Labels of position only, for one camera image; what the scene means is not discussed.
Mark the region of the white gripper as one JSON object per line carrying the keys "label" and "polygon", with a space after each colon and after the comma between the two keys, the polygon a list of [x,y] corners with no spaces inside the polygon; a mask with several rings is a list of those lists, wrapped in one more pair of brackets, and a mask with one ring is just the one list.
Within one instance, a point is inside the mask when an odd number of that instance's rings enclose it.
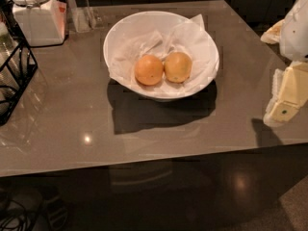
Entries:
{"label": "white gripper", "polygon": [[292,62],[285,70],[276,69],[272,78],[271,100],[263,121],[279,127],[292,120],[308,101],[308,0],[297,0],[284,19],[261,35],[261,41],[280,45],[280,54]]}

